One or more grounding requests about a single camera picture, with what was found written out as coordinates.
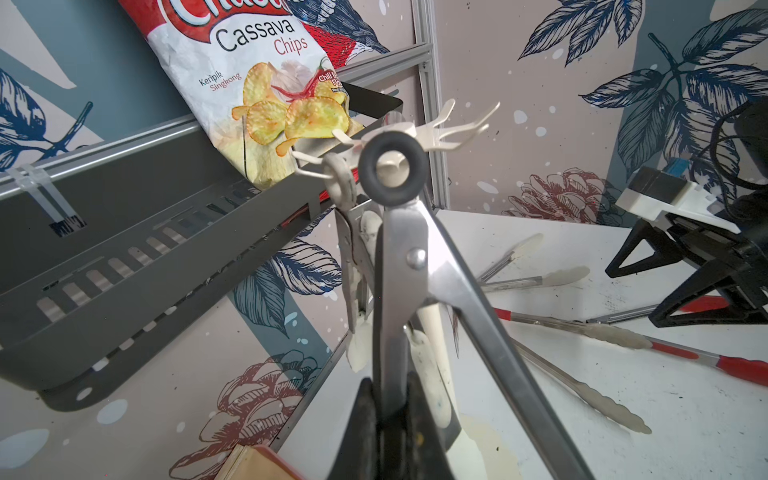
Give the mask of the cream utensil rack stand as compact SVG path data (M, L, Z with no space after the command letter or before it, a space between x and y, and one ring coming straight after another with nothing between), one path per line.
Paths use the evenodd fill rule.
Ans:
M427 124L421 126L411 122L388 124L366 132L358 139L353 139L343 131L336 130L334 136L340 143L340 151L336 154L339 154L352 169L358 169L361 152L366 144L381 133L394 131L406 133L415 138L426 152L429 162L431 152L457 148L457 143L453 140L454 128L448 125L454 106L453 101L446 102L438 116ZM299 153L298 159L303 162L302 174L324 181L327 176L323 173L322 159L329 153L320 157ZM360 180L357 185L359 192L370 199ZM382 219L378 229L379 234L383 225L384 209L378 206ZM374 257L375 280L377 240L378 235ZM419 309L416 319L406 325L405 333L409 346L408 373L415 372L421 381L429 409L438 428L440 443L454 476L453 479L483 479L488 473L486 462L476 442L464 431L455 404L453 379L442 328L440 312L442 305L447 304L436 303Z

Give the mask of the Chuba cassava chips bag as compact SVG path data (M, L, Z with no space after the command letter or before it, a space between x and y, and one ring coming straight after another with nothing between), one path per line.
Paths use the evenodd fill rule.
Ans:
M322 47L280 1L124 1L212 145L256 188L302 140L363 128Z

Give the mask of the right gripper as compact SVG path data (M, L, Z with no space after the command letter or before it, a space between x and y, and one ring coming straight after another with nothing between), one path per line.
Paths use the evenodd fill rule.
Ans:
M737 203L734 210L715 218L733 222L736 233L673 213L666 215L669 235L638 220L605 273L619 278L672 265L679 250L695 271L649 314L655 326L765 325L767 205Z

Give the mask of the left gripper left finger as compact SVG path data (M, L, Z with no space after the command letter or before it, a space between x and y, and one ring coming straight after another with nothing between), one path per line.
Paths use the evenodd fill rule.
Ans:
M328 480L376 480L381 478L379 460L378 410L373 381L364 378L358 387L352 410Z

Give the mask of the black steel tongs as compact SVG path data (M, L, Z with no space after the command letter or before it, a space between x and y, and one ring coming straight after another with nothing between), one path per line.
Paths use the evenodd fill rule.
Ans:
M419 309L452 306L486 368L555 479L592 473L524 364L479 285L433 213L418 198L428 156L406 133L375 136L360 156L359 180L383 207L375 260L373 398L384 478L407 471L405 430L409 346L406 325Z

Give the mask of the dark wall basket shelf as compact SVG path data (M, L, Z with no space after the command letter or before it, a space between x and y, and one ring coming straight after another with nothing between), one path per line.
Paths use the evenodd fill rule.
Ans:
M291 175L260 192L189 115L3 174L2 379L93 405L244 280L278 325L288 285L331 278L320 254L289 256L324 190Z

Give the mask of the orange cutting board mat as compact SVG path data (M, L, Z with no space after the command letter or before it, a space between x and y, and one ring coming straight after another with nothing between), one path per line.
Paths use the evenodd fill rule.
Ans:
M301 480L302 476L269 447L237 445L215 480Z

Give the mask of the red tipped steel tongs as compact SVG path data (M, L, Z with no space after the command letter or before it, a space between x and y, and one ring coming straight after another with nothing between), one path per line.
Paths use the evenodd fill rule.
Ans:
M628 349L655 350L663 354L706 365L720 370L729 376L753 384L767 386L767 363L765 361L715 354L638 334L609 324L565 321L552 317L521 314L499 308L495 308L495 312L501 320L567 331Z

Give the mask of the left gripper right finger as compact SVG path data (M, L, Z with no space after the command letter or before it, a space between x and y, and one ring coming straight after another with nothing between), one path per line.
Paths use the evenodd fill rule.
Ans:
M407 376L405 443L405 479L454 478L424 389L415 372L409 372Z

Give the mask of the white tipped tongs right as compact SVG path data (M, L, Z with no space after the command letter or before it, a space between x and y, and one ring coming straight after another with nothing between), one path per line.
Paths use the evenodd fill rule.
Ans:
M554 288L586 279L589 267L573 266L554 269L534 262L536 251L544 242L544 234L536 233L514 244L476 278L485 293L535 288Z

